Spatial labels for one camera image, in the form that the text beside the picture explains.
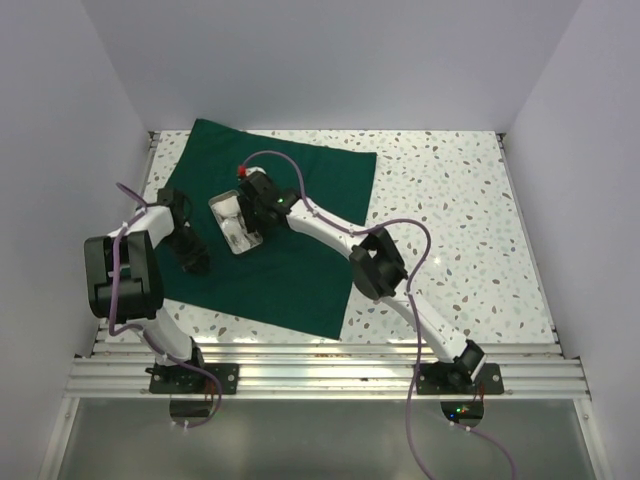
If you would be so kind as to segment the metal instrument tray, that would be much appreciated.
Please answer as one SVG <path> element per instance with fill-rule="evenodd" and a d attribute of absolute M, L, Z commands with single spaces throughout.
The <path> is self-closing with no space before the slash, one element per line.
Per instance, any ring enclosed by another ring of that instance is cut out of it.
<path fill-rule="evenodd" d="M 246 254 L 263 243 L 263 238 L 259 233 L 248 231 L 237 191 L 230 190 L 212 197 L 209 199 L 208 205 L 233 255 Z"/>

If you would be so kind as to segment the green surgical cloth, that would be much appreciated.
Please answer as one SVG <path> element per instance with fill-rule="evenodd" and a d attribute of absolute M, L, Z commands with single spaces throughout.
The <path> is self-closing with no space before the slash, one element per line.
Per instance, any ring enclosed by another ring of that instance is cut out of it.
<path fill-rule="evenodd" d="M 257 321 L 336 340 L 352 291 L 351 268 L 339 253 L 320 242 L 278 226 L 264 243 L 235 255 L 208 202 L 237 187 L 244 160 L 261 167 L 281 189 L 304 189 L 321 207 L 352 223 L 364 224 L 377 156 L 313 145 L 310 133 L 251 134 L 198 119 L 188 131 L 160 136 L 145 189 L 149 198 L 161 187 L 186 194 L 190 223 L 211 255 L 204 275 L 185 272 L 166 245 L 156 250 L 168 308 L 182 304 L 208 312 Z"/>

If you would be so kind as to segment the clear plastic blister pack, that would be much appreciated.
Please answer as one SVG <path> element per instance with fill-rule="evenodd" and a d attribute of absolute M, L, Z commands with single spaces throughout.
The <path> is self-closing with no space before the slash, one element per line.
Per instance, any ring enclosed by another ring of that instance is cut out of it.
<path fill-rule="evenodd" d="M 221 230 L 234 255 L 246 253 L 255 245 L 252 237 L 238 217 L 224 219 L 221 223 Z"/>

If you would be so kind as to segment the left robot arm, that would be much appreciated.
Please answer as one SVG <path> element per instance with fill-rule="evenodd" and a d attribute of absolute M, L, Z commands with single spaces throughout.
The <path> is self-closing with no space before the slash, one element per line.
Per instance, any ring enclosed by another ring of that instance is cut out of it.
<path fill-rule="evenodd" d="M 155 354 L 155 375 L 174 368 L 172 379 L 185 392 L 201 390 L 208 369 L 195 341 L 167 312 L 165 291 L 156 258 L 164 245 L 188 274 L 210 271 L 204 241 L 190 225 L 191 202 L 172 188 L 158 191 L 149 203 L 123 184 L 118 186 L 138 202 L 133 217 L 103 236 L 84 242 L 89 306 L 107 321 L 112 337 L 136 335 Z"/>

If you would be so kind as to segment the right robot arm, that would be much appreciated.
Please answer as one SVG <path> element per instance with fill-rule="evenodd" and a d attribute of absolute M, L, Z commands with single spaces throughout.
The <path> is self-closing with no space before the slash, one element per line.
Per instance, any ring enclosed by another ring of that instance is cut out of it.
<path fill-rule="evenodd" d="M 455 392 L 468 392 L 481 380 L 486 354 L 456 330 L 435 307 L 414 292 L 413 280 L 427 253 L 408 271 L 384 224 L 365 228 L 324 210 L 301 192 L 280 189 L 258 168 L 239 169 L 240 210 L 249 232 L 276 226 L 306 235 L 345 257 L 356 289 L 390 307 L 431 348 L 437 361 L 422 369 L 426 380 Z"/>

